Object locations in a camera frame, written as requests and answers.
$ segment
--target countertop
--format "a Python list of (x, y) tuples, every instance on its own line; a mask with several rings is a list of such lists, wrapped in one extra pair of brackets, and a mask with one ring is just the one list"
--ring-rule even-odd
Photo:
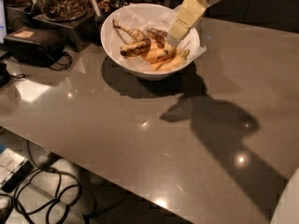
[(299, 166), (299, 34), (204, 18), (207, 52), (161, 80), (103, 48), (55, 72), (9, 58), (0, 126), (192, 223), (269, 223)]

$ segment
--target black device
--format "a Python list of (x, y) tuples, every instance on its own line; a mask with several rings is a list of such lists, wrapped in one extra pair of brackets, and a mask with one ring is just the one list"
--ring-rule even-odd
[(65, 55), (65, 39), (51, 29), (22, 27), (6, 35), (4, 44), (10, 55), (21, 63), (50, 67)]
[(8, 56), (4, 46), (4, 37), (7, 35), (7, 7), (6, 0), (0, 0), (0, 61)]
[(7, 71), (7, 65), (0, 63), (0, 88), (8, 84), (10, 81), (10, 74)]

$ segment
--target gray table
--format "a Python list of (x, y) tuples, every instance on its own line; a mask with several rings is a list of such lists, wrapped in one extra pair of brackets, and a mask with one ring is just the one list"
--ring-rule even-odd
[(71, 69), (7, 61), (0, 126), (193, 223), (269, 223), (299, 166), (299, 35), (204, 19), (207, 52), (168, 79), (90, 45)]

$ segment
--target black cable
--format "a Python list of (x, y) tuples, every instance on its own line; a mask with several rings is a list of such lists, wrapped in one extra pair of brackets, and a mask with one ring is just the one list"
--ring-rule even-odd
[(0, 196), (3, 196), (3, 197), (7, 197), (9, 198), (11, 201), (13, 200), (13, 197), (9, 194), (5, 194), (5, 193), (0, 193)]
[[(18, 213), (22, 214), (24, 216), (24, 218), (28, 221), (28, 223), (35, 224), (34, 221), (29, 216), (36, 213), (36, 212), (38, 212), (38, 211), (40, 211), (40, 210), (42, 210), (42, 209), (44, 209), (44, 208), (46, 208), (48, 206), (49, 209), (47, 210), (47, 213), (46, 213), (46, 224), (49, 224), (50, 223), (50, 212), (51, 212), (51, 210), (54, 208), (54, 206), (56, 204), (63, 203), (65, 205), (64, 214), (63, 214), (62, 218), (56, 223), (56, 224), (62, 224), (65, 221), (65, 219), (67, 218), (67, 215), (70, 211), (70, 208), (72, 206), (74, 206), (78, 202), (78, 200), (80, 199), (80, 197), (82, 195), (83, 187), (82, 187), (81, 183), (79, 182), (79, 180), (72, 174), (69, 174), (69, 173), (64, 172), (64, 171), (58, 171), (57, 169), (55, 169), (53, 167), (48, 167), (48, 168), (39, 167), (36, 164), (35, 160), (33, 159), (29, 140), (26, 140), (26, 143), (27, 143), (27, 150), (28, 150), (29, 160), (37, 169), (32, 171), (31, 174), (29, 174), (29, 175), (32, 175), (32, 176), (28, 180), (27, 184), (25, 184), (20, 190), (19, 190), (19, 188), (20, 188), (21, 184), (19, 184), (18, 187), (16, 187), (15, 194), (13, 196), (14, 206), (16, 208), (16, 211)], [(19, 201), (20, 194), (31, 183), (31, 181), (38, 174), (40, 174), (41, 172), (47, 172), (47, 173), (59, 175), (59, 184), (57, 185), (57, 188), (56, 188), (56, 191), (55, 191), (55, 197), (52, 200), (50, 200), (49, 202), (44, 203), (42, 206), (38, 207), (36, 210), (33, 210), (31, 212), (26, 212), (25, 208), (23, 207), (23, 205)], [(61, 186), (61, 181), (62, 181), (62, 175), (67, 175), (67, 176), (72, 177), (77, 182), (77, 184), (70, 185), (70, 186), (62, 189), (61, 191), (59, 191), (60, 186)], [(72, 188), (78, 188), (78, 194), (75, 197), (75, 199), (70, 203), (62, 202), (61, 199), (62, 199), (63, 195), (65, 194), (65, 192), (68, 191), (69, 189), (72, 189)], [(91, 213), (89, 215), (82, 214), (84, 223), (88, 224), (88, 223), (90, 223), (89, 218), (99, 217), (99, 216), (103, 215), (104, 213), (108, 212), (112, 208), (114, 208), (117, 205), (119, 205), (120, 203), (122, 203), (123, 200), (126, 197), (127, 196), (124, 196), (123, 198), (121, 198), (116, 203), (113, 203), (108, 208), (105, 208), (105, 209), (102, 209), (102, 210), (99, 210), (99, 211), (96, 211), (97, 201), (94, 199), (93, 210), (91, 211)]]
[(67, 52), (64, 52), (64, 55), (63, 57), (65, 57), (67, 60), (68, 60), (68, 63), (58, 63), (55, 59), (53, 59), (49, 54), (47, 54), (47, 56), (52, 60), (54, 61), (54, 63), (57, 63), (59, 64), (60, 66), (62, 66), (61, 68), (58, 68), (58, 69), (55, 69), (53, 67), (49, 67), (49, 69), (53, 70), (53, 71), (64, 71), (66, 69), (68, 69), (72, 63), (73, 63), (73, 58), (67, 53)]
[(26, 79), (26, 75), (25, 74), (18, 74), (16, 76), (10, 75), (10, 79), (14, 79), (14, 80), (17, 80), (17, 79)]

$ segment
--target floor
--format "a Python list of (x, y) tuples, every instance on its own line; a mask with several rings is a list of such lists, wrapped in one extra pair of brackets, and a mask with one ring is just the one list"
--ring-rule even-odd
[[(37, 161), (43, 151), (42, 147), (3, 128), (0, 128), (0, 145), (10, 148), (30, 160), (31, 163)], [(189, 223), (157, 204), (144, 200), (100, 176), (91, 174), (70, 161), (59, 159), (51, 167), (61, 171), (61, 180), (59, 175), (54, 173), (34, 173), (28, 175), (11, 192), (0, 190), (0, 194), (18, 197), (19, 209), (23, 206), (27, 213), (37, 210), (38, 212), (29, 216), (34, 223), (47, 223), (46, 217), (49, 223), (57, 223), (63, 218), (67, 206), (71, 208), (63, 223)], [(61, 201), (55, 203), (52, 208), (49, 204), (44, 209), (38, 210), (43, 204), (54, 202), (55, 193), (56, 197), (61, 197)], [(29, 222), (14, 208), (6, 223)]]

